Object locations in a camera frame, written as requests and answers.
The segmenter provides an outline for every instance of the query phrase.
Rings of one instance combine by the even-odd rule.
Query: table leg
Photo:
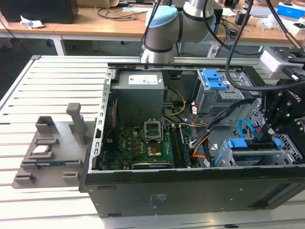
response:
[[[185,43],[180,43],[179,53],[184,53],[184,45]]]
[[[60,35],[54,36],[53,41],[54,41],[54,45],[55,45],[55,48],[56,48],[56,51],[57,51],[57,55],[66,56],[67,55],[66,48],[65,48],[65,45],[63,43],[63,40],[61,39],[61,36]]]
[[[92,41],[93,51],[97,52],[99,50],[99,46],[97,41]]]

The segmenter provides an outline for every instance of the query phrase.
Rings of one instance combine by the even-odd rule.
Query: motherboard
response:
[[[105,151],[98,167],[102,170],[188,167],[191,156],[187,144],[192,139],[189,127],[120,127],[117,148]]]

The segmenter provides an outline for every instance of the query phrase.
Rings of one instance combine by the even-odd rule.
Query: slotted metal table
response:
[[[13,189],[11,183],[36,131],[40,115],[71,121],[68,103],[80,103],[85,120],[94,120],[108,62],[139,62],[136,57],[41,56],[30,60],[0,102],[0,228],[173,229],[305,228],[305,192],[275,210],[219,212],[100,219],[87,194],[78,187]],[[178,63],[225,63],[224,58],[177,58]],[[232,63],[257,66],[257,59]]]

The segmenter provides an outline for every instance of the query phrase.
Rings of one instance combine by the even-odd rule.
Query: green circuit board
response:
[[[148,130],[152,136],[153,134],[158,134],[158,130]],[[166,127],[163,130],[163,141],[157,143],[156,141],[145,141],[144,128],[139,127],[123,127],[119,136],[120,150],[122,152],[121,159],[123,162],[168,162],[173,163],[173,154],[171,147],[171,140],[169,137],[169,128]],[[148,147],[160,146],[161,155],[160,156],[148,156]]]
[[[148,135],[158,135],[158,127],[151,126],[147,129]],[[186,142],[192,140],[189,128],[183,128]],[[146,141],[143,127],[121,127],[118,136],[118,150],[106,152],[104,165],[107,170],[121,170],[133,163],[170,163],[175,168],[170,128],[163,128],[163,141]]]

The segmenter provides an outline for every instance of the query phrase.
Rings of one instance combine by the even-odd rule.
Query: floor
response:
[[[19,39],[21,44],[26,47],[31,54],[37,55],[57,55],[55,47],[48,47],[46,40],[41,39]],[[18,77],[24,66],[27,64],[31,55],[23,49],[16,40],[11,40],[13,48],[0,49],[0,99],[5,95],[7,90]],[[70,50],[70,45],[74,44],[76,49]],[[84,55],[84,56],[138,56],[138,48],[140,42],[119,42],[101,41],[98,42],[99,51],[92,50],[91,41],[65,41],[68,55]],[[209,51],[209,44],[187,43],[185,45],[183,57],[206,57]],[[249,52],[255,52],[259,47],[247,47]],[[226,53],[220,52],[218,57],[225,57]],[[234,55],[234,57],[243,57],[242,55]]]

